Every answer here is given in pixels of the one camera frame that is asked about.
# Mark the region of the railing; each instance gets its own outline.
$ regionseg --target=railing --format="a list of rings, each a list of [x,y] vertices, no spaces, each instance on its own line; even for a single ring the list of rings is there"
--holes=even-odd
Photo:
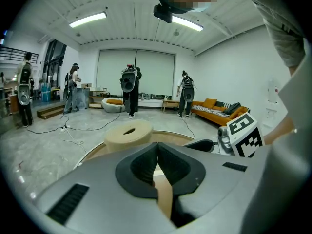
[[[0,47],[0,60],[15,60],[24,61],[27,51],[20,49],[13,49],[8,47]],[[31,53],[30,62],[36,64],[38,61],[38,54]]]

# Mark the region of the vent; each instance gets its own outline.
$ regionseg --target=vent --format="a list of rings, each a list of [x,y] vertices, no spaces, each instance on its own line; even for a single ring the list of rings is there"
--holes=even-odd
[[[247,169],[247,166],[238,165],[238,164],[234,164],[230,162],[224,163],[223,166],[234,169],[234,170],[242,171],[242,172],[246,171]]]
[[[89,187],[87,186],[74,185],[47,215],[61,225],[64,225],[88,190]]]

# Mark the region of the concrete floor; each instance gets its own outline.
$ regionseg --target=concrete floor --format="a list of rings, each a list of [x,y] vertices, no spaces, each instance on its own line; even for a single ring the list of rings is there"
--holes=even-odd
[[[70,118],[67,126],[70,125],[76,129],[95,129],[115,119],[118,114],[109,114],[101,109],[86,109],[67,114],[67,116]],[[65,117],[59,118],[59,116],[55,116],[48,120],[42,120],[34,115],[35,122],[28,129],[37,133],[56,129],[63,126],[67,120]],[[172,131],[193,137],[184,121],[173,110],[166,110],[165,113],[162,113],[160,109],[140,109],[134,119],[148,120],[153,124],[154,130]],[[130,119],[124,112],[117,120],[101,130],[70,130],[70,133],[76,140],[84,141],[82,146],[89,151],[104,141],[105,134],[110,128],[127,121]],[[211,138],[217,135],[217,126],[195,115],[185,121],[196,138]],[[85,151],[79,146],[59,138],[61,136],[63,139],[70,140],[67,133],[59,133],[60,130],[46,134],[34,134],[25,128],[20,128],[11,129],[0,136],[1,166],[15,186],[20,184],[18,177],[23,176],[25,182],[21,186],[26,195],[40,193],[51,183],[71,171],[85,154]]]

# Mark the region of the ceiling light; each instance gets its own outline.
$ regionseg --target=ceiling light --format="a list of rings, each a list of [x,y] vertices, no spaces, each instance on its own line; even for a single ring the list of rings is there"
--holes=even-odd
[[[183,19],[183,18],[179,18],[177,16],[172,16],[172,22],[175,22],[175,23],[187,26],[187,27],[189,27],[191,29],[195,29],[197,31],[202,31],[204,29],[203,26],[201,26],[201,25],[199,25],[197,23],[188,21],[188,20]]]
[[[82,25],[84,23],[87,23],[87,22],[90,22],[90,21],[95,21],[95,20],[98,20],[98,19],[103,19],[103,18],[106,18],[106,13],[105,12],[102,12],[102,13],[99,13],[99,14],[96,14],[96,15],[93,15],[93,16],[89,16],[89,17],[80,19],[78,21],[74,21],[69,26],[71,26],[72,28],[75,28],[75,27],[77,27],[79,25]]]

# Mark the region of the orange sofa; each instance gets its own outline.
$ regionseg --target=orange sofa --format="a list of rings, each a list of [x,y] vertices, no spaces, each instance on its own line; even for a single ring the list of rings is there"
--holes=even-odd
[[[193,101],[192,103],[192,107],[193,106],[202,106],[202,107],[206,107],[209,109],[213,109],[213,110],[220,110],[222,112],[224,112],[224,110],[228,109],[227,107],[224,107],[222,105],[229,105],[228,103],[224,103],[224,102],[218,102],[216,99],[209,99],[207,98],[205,101]],[[238,116],[248,112],[249,109],[246,107],[239,107],[238,109],[236,109],[236,111],[234,113],[232,113],[229,117],[221,117],[219,115],[215,115],[215,114],[211,114],[211,113],[207,113],[204,111],[200,111],[200,110],[195,110],[195,109],[191,109],[191,112],[194,114],[197,114],[199,116],[202,116],[208,120],[211,120],[215,123],[217,123],[220,126],[226,126],[226,123],[237,118]]]

